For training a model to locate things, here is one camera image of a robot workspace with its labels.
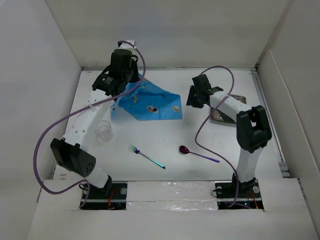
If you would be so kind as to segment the blue space-print cloth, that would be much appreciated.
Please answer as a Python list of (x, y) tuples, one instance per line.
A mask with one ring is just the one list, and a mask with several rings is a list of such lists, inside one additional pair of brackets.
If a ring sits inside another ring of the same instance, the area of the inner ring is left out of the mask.
[(111, 119), (123, 108), (138, 121), (180, 120), (183, 118), (181, 97), (143, 79), (131, 93), (118, 98), (110, 108)]

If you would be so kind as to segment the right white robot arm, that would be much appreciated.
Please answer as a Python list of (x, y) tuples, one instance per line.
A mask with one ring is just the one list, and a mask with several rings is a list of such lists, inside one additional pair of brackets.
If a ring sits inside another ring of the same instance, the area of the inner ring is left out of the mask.
[(249, 192), (249, 184), (256, 176), (256, 167), (262, 149), (272, 138), (272, 131), (263, 106), (250, 106), (227, 94), (220, 87), (211, 87), (205, 74), (192, 78), (186, 104), (194, 108), (204, 105), (215, 107), (236, 123), (236, 139), (240, 155), (236, 168), (237, 181), (231, 184), (231, 191), (237, 197)]

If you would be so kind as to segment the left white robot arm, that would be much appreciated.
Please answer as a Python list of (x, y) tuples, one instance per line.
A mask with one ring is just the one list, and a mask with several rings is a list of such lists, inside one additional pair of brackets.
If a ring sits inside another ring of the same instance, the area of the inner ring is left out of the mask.
[(110, 64), (92, 85), (87, 107), (71, 129), (61, 139), (53, 139), (50, 148), (57, 164), (86, 179), (100, 198), (111, 194), (111, 178), (96, 164), (96, 158), (88, 153), (100, 121), (109, 109), (102, 101), (116, 100), (127, 84), (139, 81), (138, 57), (133, 47), (123, 43), (111, 54)]

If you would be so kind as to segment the purple iridescent spoon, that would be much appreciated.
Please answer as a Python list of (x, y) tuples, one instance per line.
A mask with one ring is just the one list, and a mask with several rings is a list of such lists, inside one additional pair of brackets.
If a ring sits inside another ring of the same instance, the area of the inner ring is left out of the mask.
[(204, 159), (207, 159), (207, 160), (216, 162), (216, 163), (219, 163), (219, 162), (220, 162), (220, 160), (218, 160), (218, 159), (215, 159), (215, 158), (212, 158), (212, 157), (207, 157), (207, 156), (204, 156), (204, 155), (195, 153), (195, 152), (193, 152), (193, 151), (190, 151), (190, 150), (189, 150), (186, 146), (184, 146), (184, 145), (181, 145), (181, 146), (179, 147), (179, 152), (180, 152), (181, 154), (184, 154), (184, 155), (193, 154), (193, 155), (196, 155), (196, 156), (198, 156), (198, 157), (201, 157), (201, 158), (204, 158)]

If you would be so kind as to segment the clear plastic cup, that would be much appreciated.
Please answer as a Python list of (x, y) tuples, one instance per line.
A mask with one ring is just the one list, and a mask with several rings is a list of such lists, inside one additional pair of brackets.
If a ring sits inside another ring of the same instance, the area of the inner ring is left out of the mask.
[(94, 132), (99, 145), (106, 144), (113, 137), (112, 126), (106, 120), (100, 121)]

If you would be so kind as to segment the iridescent fork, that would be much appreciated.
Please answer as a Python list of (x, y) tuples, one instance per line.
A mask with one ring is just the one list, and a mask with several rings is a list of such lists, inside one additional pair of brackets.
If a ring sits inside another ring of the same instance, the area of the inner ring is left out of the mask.
[(153, 160), (153, 159), (150, 158), (149, 156), (143, 154), (137, 147), (133, 146), (132, 144), (129, 146), (129, 149), (130, 149), (132, 152), (134, 152), (135, 154), (141, 155), (141, 156), (143, 156), (144, 158), (150, 160), (151, 162), (153, 162), (153, 163), (156, 164), (157, 166), (161, 167), (162, 169), (164, 169), (164, 170), (166, 169), (166, 167), (165, 167), (163, 164), (161, 164), (161, 163)]

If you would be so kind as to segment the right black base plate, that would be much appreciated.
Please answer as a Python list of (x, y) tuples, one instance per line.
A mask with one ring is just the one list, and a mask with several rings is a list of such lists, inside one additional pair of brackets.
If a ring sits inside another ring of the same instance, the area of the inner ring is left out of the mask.
[(217, 199), (219, 210), (263, 210), (259, 183), (256, 179), (240, 183), (236, 196), (236, 181), (216, 181), (211, 195)]

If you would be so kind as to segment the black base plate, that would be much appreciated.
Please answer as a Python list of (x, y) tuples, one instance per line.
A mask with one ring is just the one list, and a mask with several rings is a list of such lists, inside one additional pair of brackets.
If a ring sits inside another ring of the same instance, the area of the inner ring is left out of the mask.
[(217, 199), (219, 210), (263, 210), (259, 183), (256, 179), (240, 183), (236, 196), (236, 181), (216, 181), (211, 195)]
[(113, 182), (104, 193), (92, 185), (88, 189), (87, 183), (80, 183), (82, 195), (79, 208), (81, 210), (126, 210), (127, 187), (127, 182)]

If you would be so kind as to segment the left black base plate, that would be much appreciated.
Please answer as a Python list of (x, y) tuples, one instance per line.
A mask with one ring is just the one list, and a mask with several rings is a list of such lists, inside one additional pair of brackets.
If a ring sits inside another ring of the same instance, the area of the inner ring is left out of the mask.
[(104, 193), (92, 185), (88, 189), (87, 183), (80, 183), (82, 195), (79, 208), (81, 210), (126, 210), (127, 187), (127, 182), (113, 182)]

